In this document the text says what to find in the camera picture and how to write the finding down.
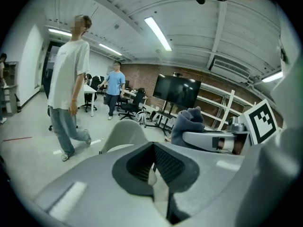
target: hand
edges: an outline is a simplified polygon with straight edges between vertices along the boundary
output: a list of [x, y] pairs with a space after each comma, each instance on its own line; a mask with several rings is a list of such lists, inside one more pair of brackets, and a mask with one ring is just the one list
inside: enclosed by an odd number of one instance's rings
[[71, 102], [69, 111], [70, 111], [72, 116], [77, 114], [77, 111], [78, 111], [77, 101], [72, 101]]

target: floor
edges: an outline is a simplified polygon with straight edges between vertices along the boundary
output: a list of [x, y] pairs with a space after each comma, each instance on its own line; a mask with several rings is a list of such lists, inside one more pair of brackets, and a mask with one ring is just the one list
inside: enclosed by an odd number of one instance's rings
[[[4, 125], [0, 125], [0, 154], [6, 162], [13, 186], [33, 199], [52, 180], [79, 162], [97, 155], [112, 128], [120, 120], [120, 116], [115, 112], [113, 119], [107, 120], [108, 107], [103, 104], [101, 95], [98, 96], [95, 105], [98, 110], [94, 112], [94, 117], [90, 116], [90, 111], [86, 113], [84, 108], [80, 108], [77, 125], [80, 129], [89, 130], [92, 141], [100, 142], [86, 148], [84, 143], [72, 141], [76, 154], [66, 162], [61, 161], [59, 151], [61, 148], [56, 135], [48, 130], [51, 123], [47, 115], [45, 93], [38, 93], [20, 113], [8, 118]], [[143, 130], [148, 140], [164, 142], [164, 135], [160, 129]], [[168, 188], [159, 172], [156, 175], [158, 177], [154, 186], [158, 192], [156, 199], [159, 200], [158, 207], [165, 215]]]

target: blue t-shirt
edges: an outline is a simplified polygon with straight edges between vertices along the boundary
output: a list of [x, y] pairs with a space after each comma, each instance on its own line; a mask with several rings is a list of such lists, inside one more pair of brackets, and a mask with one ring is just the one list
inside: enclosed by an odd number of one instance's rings
[[120, 95], [121, 84], [125, 84], [125, 75], [122, 72], [111, 71], [107, 77], [108, 89], [107, 94]]

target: red brick wall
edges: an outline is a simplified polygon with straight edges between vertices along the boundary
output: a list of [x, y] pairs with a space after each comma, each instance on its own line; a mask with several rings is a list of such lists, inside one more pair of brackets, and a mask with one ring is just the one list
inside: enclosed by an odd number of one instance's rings
[[[145, 88], [146, 95], [148, 96], [147, 105], [153, 105], [154, 107], [158, 106], [159, 108], [162, 108], [164, 105], [163, 100], [152, 96], [158, 75], [159, 74], [173, 75], [174, 72], [182, 74], [182, 77], [184, 77], [184, 78], [201, 81], [203, 83], [220, 88], [227, 92], [231, 92], [231, 90], [235, 90], [236, 96], [241, 97], [242, 99], [250, 102], [251, 104], [254, 104], [255, 102], [256, 102], [256, 104], [258, 104], [259, 102], [262, 101], [259, 97], [252, 94], [248, 90], [245, 90], [244, 88], [238, 87], [237, 85], [232, 84], [232, 83], [225, 81], [221, 78], [218, 78], [216, 76], [213, 76], [213, 75], [210, 75], [210, 74], [207, 74], [204, 72], [196, 71], [196, 70], [180, 68], [180, 67], [172, 67], [172, 66], [147, 65], [147, 64], [131, 64], [130, 65], [130, 64], [128, 64], [128, 65], [122, 65], [121, 71], [125, 74], [126, 79], [129, 80], [129, 85], [131, 88], [136, 88], [136, 89], [138, 89], [140, 87]], [[205, 91], [205, 90], [202, 90], [202, 89], [199, 91], [199, 95], [206, 97], [208, 99], [211, 99], [213, 101], [216, 101], [218, 103], [221, 103], [221, 101], [222, 101], [221, 96], [208, 92], [208, 91]], [[195, 106], [200, 106], [204, 112], [209, 113], [214, 116], [217, 115], [218, 110], [219, 110], [218, 107], [210, 105], [205, 102], [202, 102], [201, 100], [197, 100], [195, 103]], [[240, 113], [250, 109], [249, 106], [243, 107], [242, 105], [237, 104], [235, 102], [232, 103], [231, 108]], [[274, 109], [273, 109], [273, 112], [274, 112], [278, 126], [282, 127], [282, 124], [283, 124], [282, 116], [278, 112], [276, 112]], [[235, 115], [233, 115], [233, 113], [229, 113], [228, 118], [232, 117], [232, 116], [235, 116]], [[205, 115], [203, 117], [204, 117], [205, 123], [209, 126], [212, 126], [214, 119], [207, 117]]]

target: fluorescent light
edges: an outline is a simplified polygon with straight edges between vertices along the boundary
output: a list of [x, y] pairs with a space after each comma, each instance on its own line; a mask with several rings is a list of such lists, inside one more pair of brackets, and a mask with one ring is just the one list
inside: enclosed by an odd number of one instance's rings
[[57, 34], [66, 35], [66, 36], [71, 37], [71, 33], [67, 33], [67, 32], [57, 30], [57, 29], [52, 29], [52, 28], [49, 28], [48, 30], [49, 30], [49, 32], [52, 32], [52, 33], [57, 33]]
[[164, 49], [166, 51], [171, 51], [171, 47], [169, 46], [169, 43], [167, 42], [164, 34], [160, 30], [159, 26], [156, 24], [155, 20], [152, 17], [148, 17], [144, 20], [147, 25], [151, 28], [151, 30], [155, 33], [155, 35], [160, 40], [161, 44], [163, 45]]
[[119, 52], [117, 52], [117, 51], [115, 51], [115, 50], [113, 50], [113, 49], [107, 47], [106, 45], [103, 45], [103, 44], [99, 44], [99, 45], [102, 46], [102, 47], [104, 47], [105, 49], [108, 49], [109, 51], [112, 51], [113, 53], [116, 53], [116, 54], [118, 54], [118, 55], [122, 55], [121, 53], [119, 53]]
[[279, 78], [281, 78], [281, 77], [283, 77], [283, 72], [280, 71], [280, 72], [278, 72], [278, 73], [276, 73], [276, 74], [274, 74], [274, 75], [271, 75], [271, 76], [269, 76], [269, 77], [266, 77], [266, 78], [262, 79], [262, 81], [263, 81], [263, 82], [270, 82], [270, 81], [279, 79]]

